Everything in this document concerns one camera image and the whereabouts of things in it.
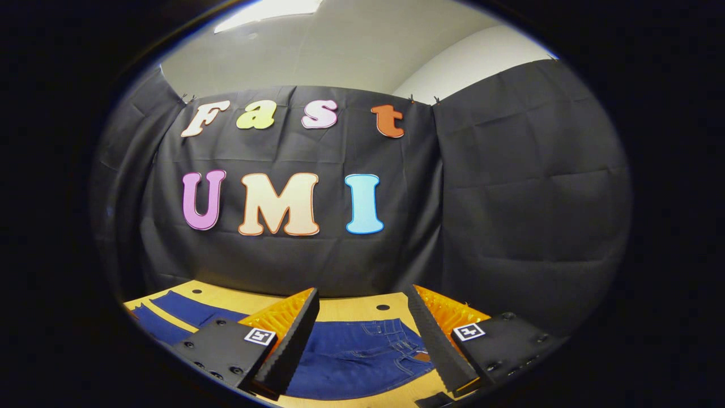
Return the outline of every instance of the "white wall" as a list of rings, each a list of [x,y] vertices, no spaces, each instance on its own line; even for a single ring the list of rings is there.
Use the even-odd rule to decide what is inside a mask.
[[[481,30],[453,44],[412,74],[393,95],[433,104],[483,78],[551,52],[506,25]]]

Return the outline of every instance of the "foam letter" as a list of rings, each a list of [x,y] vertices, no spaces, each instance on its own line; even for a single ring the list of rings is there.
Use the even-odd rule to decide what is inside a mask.
[[[246,186],[244,205],[244,223],[239,226],[239,234],[259,235],[264,228],[259,223],[259,213],[273,234],[276,234],[289,212],[289,221],[284,226],[288,235],[314,235],[320,231],[315,224],[312,212],[312,189],[317,184],[317,174],[297,173],[287,181],[282,194],[272,186],[266,174],[247,174],[241,183]]]
[[[266,129],[274,123],[272,115],[274,115],[276,109],[277,104],[274,101],[252,102],[244,108],[246,113],[243,113],[236,120],[236,127],[248,129],[254,126],[255,129]]]
[[[352,234],[373,234],[382,231],[384,225],[378,219],[375,207],[375,186],[380,178],[375,174],[350,174],[345,184],[352,193],[352,221],[347,231]]]
[[[211,125],[212,121],[217,117],[217,113],[222,110],[227,110],[229,105],[229,101],[200,105],[196,109],[196,115],[194,115],[194,119],[191,120],[188,128],[181,132],[181,137],[196,136],[197,134],[200,134],[202,132],[202,123],[207,126]]]
[[[404,132],[401,128],[395,127],[396,119],[403,119],[402,112],[397,112],[393,105],[375,106],[370,110],[378,116],[378,130],[388,137],[401,137]]]
[[[222,180],[226,177],[224,170],[213,170],[207,174],[209,180],[209,205],[207,213],[199,215],[196,212],[196,186],[202,180],[199,173],[189,173],[183,177],[183,217],[186,223],[194,229],[206,231],[211,229],[219,219],[219,194]]]
[[[304,107],[302,125],[308,129],[329,128],[337,122],[337,115],[333,110],[337,109],[335,101],[312,101]]]

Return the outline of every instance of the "orange soft gripper pad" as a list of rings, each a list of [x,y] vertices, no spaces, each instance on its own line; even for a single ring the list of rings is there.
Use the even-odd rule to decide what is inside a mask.
[[[299,311],[305,305],[305,301],[310,297],[313,289],[311,287],[310,289],[303,290],[257,313],[250,314],[242,320],[239,320],[239,324],[256,327],[258,329],[272,330],[277,333],[277,343],[270,350],[270,355],[272,355],[287,334],[290,326],[292,326],[292,322],[297,318]]]
[[[435,293],[432,290],[425,289],[418,285],[413,285],[415,290],[418,291],[418,295],[428,307],[428,310],[433,315],[433,318],[438,323],[438,326],[443,330],[448,341],[451,342],[453,347],[463,355],[460,348],[451,338],[451,332],[454,328],[470,323],[478,323],[491,317],[487,314],[483,314],[480,311],[472,309],[463,303],[454,301],[451,298],[447,298],[440,293]]]

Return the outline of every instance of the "ceiling light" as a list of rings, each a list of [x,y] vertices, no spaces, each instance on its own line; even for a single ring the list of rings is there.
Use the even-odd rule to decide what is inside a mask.
[[[259,0],[214,28],[214,34],[240,25],[284,15],[306,15],[317,11],[323,0]]]

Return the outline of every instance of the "black fabric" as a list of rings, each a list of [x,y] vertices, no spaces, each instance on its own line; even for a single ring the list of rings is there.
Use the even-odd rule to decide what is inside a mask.
[[[256,101],[277,103],[274,124],[239,129],[237,118]],[[337,123],[305,129],[305,106],[332,99]],[[183,138],[199,105],[231,101],[201,134]],[[396,126],[405,135],[381,134],[370,109],[391,104],[403,113]],[[192,229],[182,209],[182,178],[200,173],[196,203],[206,212],[209,171],[226,171],[220,194],[220,218],[206,231]],[[247,174],[267,174],[277,194],[296,173],[317,174],[313,190],[318,234],[287,235],[282,228],[256,237],[239,234],[244,219]],[[378,218],[384,229],[350,234],[350,188],[344,177],[375,174]],[[183,280],[256,293],[291,295],[317,287],[320,297],[376,295],[411,283],[438,287],[442,164],[432,109],[404,98],[369,91],[322,86],[282,86],[197,99],[165,132],[144,193],[141,236],[143,270],[149,292]],[[283,225],[289,215],[285,216]]]
[[[109,281],[127,300],[148,294],[138,272],[141,194],[158,144],[184,105],[156,66],[117,102],[99,138],[89,192],[91,227]]]
[[[434,105],[444,166],[442,293],[569,334],[624,254],[631,190],[613,124],[561,62]]]

